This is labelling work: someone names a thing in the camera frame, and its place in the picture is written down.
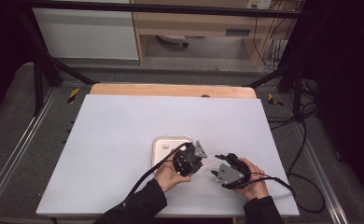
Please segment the wooden panel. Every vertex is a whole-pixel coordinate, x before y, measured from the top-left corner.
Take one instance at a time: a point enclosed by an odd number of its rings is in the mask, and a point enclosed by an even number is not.
[[[256,99],[252,88],[229,86],[191,86],[161,84],[95,84],[90,94],[101,95],[157,95],[157,96],[193,96],[209,95],[218,98]]]

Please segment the gray carpet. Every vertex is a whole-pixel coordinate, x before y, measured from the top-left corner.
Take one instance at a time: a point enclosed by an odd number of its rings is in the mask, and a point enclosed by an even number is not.
[[[102,82],[240,86],[258,78],[258,74],[249,76],[238,72],[191,71],[186,73],[171,70],[156,72],[143,69],[87,68],[80,68],[80,70],[88,77],[96,77]],[[4,103],[0,105],[0,171],[32,118],[34,112],[32,77],[32,69],[23,67],[17,74]],[[258,98],[262,100],[267,116],[287,117],[288,113],[284,106],[268,104],[268,93],[266,91],[273,90],[271,86],[275,82],[276,80],[266,86],[269,89],[261,88]],[[81,87],[76,100],[69,105],[66,101],[74,88],[73,85],[74,82],[71,82],[71,84],[59,88],[48,114],[37,130],[33,141],[22,157],[20,165],[0,198],[0,217],[46,220],[45,217],[35,214],[40,201],[39,193],[46,188],[63,150],[63,141],[67,140],[67,130],[73,128],[71,121],[75,120],[84,95],[90,91],[90,86]],[[281,101],[276,92],[273,92],[273,94],[274,99]],[[364,223],[364,190],[357,182],[348,164],[335,159],[332,145],[328,140],[320,118],[311,117],[307,120],[307,132],[312,145],[314,145],[315,153],[327,171],[331,185],[334,187],[348,219],[352,223]],[[273,137],[282,163],[287,170],[301,146],[301,142],[291,124],[274,130]],[[315,181],[304,153],[299,158],[293,172]],[[298,203],[312,209],[320,206],[320,197],[312,186],[295,177],[291,177],[290,182],[298,192]],[[332,223],[332,218],[327,209],[319,214],[311,214],[301,210],[299,217],[290,217],[288,222]]]

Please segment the white tabletop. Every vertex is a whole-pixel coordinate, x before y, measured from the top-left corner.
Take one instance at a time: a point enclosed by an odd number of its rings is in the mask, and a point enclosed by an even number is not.
[[[222,188],[210,172],[225,163],[217,154],[248,158],[287,182],[260,100],[87,95],[36,212],[91,216],[117,205],[151,167],[152,143],[159,135],[199,140],[208,159],[190,183],[166,193],[168,206],[158,217],[244,215],[245,199]],[[290,191],[266,183],[280,214],[298,216]]]

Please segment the person's right hand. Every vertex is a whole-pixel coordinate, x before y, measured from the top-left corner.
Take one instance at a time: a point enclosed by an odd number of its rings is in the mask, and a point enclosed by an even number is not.
[[[254,165],[252,162],[250,162],[245,158],[238,158],[238,160],[245,163],[248,166],[251,173],[256,173],[256,174],[251,174],[250,180],[263,178],[264,171],[260,170],[258,166]],[[248,200],[252,200],[254,198],[261,199],[269,196],[269,191],[267,190],[266,182],[264,182],[264,180],[249,184],[243,189],[233,189],[233,190],[234,192],[245,196]]]

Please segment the black jacket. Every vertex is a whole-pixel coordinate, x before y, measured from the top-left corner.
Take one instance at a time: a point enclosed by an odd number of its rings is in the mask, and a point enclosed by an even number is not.
[[[165,206],[167,200],[164,193],[159,183],[152,179],[143,189],[104,213],[93,224],[150,223]],[[244,210],[248,224],[284,223],[271,196],[249,201],[244,205]]]

